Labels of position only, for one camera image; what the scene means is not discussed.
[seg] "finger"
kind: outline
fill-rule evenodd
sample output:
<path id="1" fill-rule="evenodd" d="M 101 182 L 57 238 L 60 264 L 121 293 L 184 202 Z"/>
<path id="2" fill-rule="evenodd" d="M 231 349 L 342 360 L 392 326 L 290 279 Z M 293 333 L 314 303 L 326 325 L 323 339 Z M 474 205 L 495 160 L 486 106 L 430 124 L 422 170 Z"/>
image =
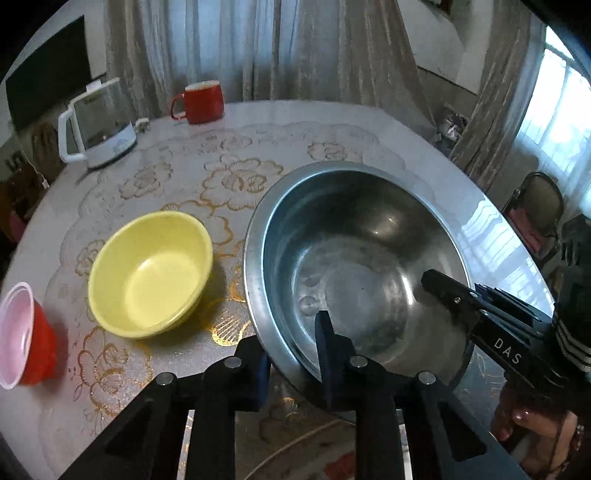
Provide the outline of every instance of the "finger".
<path id="1" fill-rule="evenodd" d="M 513 434 L 513 421 L 510 411 L 501 406 L 496 408 L 491 423 L 491 433 L 499 442 L 504 442 Z"/>
<path id="2" fill-rule="evenodd" d="M 504 442 L 513 434 L 511 413 L 515 408 L 517 396 L 515 390 L 507 382 L 501 390 L 499 404 L 491 422 L 491 433 L 499 441 Z"/>
<path id="3" fill-rule="evenodd" d="M 556 438 L 560 428 L 560 420 L 549 419 L 541 413 L 518 408 L 513 411 L 513 422 L 542 437 Z"/>

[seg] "stainless steel bowl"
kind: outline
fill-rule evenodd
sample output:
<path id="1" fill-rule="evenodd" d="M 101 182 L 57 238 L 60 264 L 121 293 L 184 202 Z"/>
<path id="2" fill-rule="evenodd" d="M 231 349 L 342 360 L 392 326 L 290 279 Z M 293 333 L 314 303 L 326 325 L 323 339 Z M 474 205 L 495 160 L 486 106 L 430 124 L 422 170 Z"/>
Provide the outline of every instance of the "stainless steel bowl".
<path id="1" fill-rule="evenodd" d="M 420 282 L 436 268 L 468 285 L 462 258 L 433 207 L 381 170 L 324 162 L 283 177 L 256 208 L 243 267 L 256 334 L 304 395 L 320 379 L 319 310 L 390 371 L 453 385 L 465 370 L 464 330 Z"/>

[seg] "kettle lid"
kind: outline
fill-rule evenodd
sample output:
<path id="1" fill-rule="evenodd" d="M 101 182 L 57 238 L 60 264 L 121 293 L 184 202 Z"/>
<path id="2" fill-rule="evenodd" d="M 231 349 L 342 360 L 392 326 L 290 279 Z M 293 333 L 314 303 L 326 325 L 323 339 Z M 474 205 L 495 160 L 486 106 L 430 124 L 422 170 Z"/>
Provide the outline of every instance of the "kettle lid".
<path id="1" fill-rule="evenodd" d="M 86 91 L 84 93 L 81 93 L 80 95 L 78 95 L 78 96 L 74 97 L 72 100 L 70 100 L 70 102 L 69 102 L 70 106 L 72 106 L 74 103 L 79 102 L 80 100 L 92 95 L 93 93 L 97 92 L 98 90 L 107 89 L 118 82 L 119 82 L 119 77 L 108 80 L 105 83 L 102 83 L 100 81 L 100 79 L 94 80 L 93 82 L 90 82 L 88 85 L 86 85 Z"/>

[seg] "glass kettle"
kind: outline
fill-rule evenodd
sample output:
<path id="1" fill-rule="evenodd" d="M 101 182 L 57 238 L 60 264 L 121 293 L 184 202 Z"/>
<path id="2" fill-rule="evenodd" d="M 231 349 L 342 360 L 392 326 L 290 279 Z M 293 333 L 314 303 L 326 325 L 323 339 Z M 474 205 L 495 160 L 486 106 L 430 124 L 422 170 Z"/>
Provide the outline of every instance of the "glass kettle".
<path id="1" fill-rule="evenodd" d="M 77 153 L 67 151 L 67 121 L 72 124 Z M 118 78 L 86 86 L 85 93 L 68 104 L 58 120 L 58 145 L 64 162 L 86 160 L 99 167 L 130 150 L 136 142 L 134 127 L 125 109 Z"/>

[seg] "red plastic cup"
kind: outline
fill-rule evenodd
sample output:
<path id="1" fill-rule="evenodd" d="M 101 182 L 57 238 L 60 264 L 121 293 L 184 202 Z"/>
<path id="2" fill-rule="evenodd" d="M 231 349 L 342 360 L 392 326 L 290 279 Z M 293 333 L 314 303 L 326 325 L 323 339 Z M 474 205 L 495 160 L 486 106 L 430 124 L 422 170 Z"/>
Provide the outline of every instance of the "red plastic cup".
<path id="1" fill-rule="evenodd" d="M 17 283 L 0 304 L 0 385 L 35 385 L 53 375 L 56 334 L 33 291 Z"/>

